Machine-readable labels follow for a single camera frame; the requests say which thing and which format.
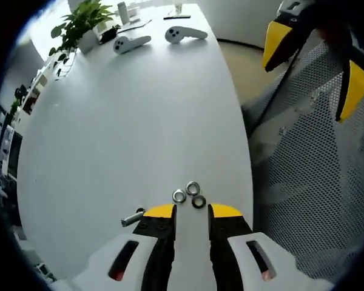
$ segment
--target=white oval table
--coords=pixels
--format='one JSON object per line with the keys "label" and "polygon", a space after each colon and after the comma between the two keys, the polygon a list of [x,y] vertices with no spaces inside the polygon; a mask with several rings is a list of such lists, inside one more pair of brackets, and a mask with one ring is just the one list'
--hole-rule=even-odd
{"label": "white oval table", "polygon": [[[252,227],[248,141],[231,75],[198,6],[184,13],[192,17],[154,18],[123,33],[152,37],[124,55],[113,41],[79,54],[35,105],[19,157],[19,209],[27,239],[58,278],[77,275],[94,251],[131,233],[121,218],[172,202],[189,181]],[[164,34],[173,25],[209,36],[172,45]],[[215,290],[209,246],[207,208],[188,198],[178,206],[169,290]]]}

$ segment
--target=beige floor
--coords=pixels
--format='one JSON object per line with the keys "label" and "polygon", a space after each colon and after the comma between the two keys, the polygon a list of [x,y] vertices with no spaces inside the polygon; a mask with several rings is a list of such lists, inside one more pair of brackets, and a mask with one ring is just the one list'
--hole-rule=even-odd
{"label": "beige floor", "polygon": [[240,104],[259,96],[286,66],[267,73],[261,66],[263,52],[238,44],[219,42],[236,87]]}

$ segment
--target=white plant pot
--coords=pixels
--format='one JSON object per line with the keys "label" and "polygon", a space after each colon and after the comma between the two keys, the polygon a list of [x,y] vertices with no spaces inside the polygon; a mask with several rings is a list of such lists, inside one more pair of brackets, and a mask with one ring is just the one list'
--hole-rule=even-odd
{"label": "white plant pot", "polygon": [[93,32],[93,30],[88,30],[82,36],[82,38],[78,41],[78,48],[81,52],[86,55],[90,52],[94,47],[98,46],[98,38],[97,35]]}

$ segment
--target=potted plant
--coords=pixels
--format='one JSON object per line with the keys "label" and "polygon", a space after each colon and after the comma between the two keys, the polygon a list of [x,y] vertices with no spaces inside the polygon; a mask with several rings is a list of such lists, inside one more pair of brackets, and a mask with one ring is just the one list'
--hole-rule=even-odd
{"label": "potted plant", "polygon": [[100,0],[85,0],[73,11],[72,14],[65,15],[64,22],[53,28],[51,37],[62,37],[62,44],[51,48],[49,56],[61,53],[54,62],[54,67],[59,62],[64,64],[69,60],[69,55],[75,53],[79,48],[83,53],[87,53],[98,44],[96,34],[92,31],[97,24],[113,20],[110,16],[113,13],[108,11],[111,6],[101,5]]}

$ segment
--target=white vr controller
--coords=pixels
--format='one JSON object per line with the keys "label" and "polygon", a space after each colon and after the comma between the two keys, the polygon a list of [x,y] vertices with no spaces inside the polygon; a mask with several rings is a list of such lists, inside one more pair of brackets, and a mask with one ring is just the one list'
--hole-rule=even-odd
{"label": "white vr controller", "polygon": [[116,39],[115,43],[113,44],[113,50],[118,55],[122,53],[126,53],[130,50],[133,50],[137,47],[142,46],[143,44],[149,42],[151,40],[151,36],[142,36],[140,38],[129,39],[126,36],[120,36]]}
{"label": "white vr controller", "polygon": [[168,42],[176,44],[185,37],[205,39],[207,38],[207,33],[190,27],[173,26],[166,31],[164,37]]}

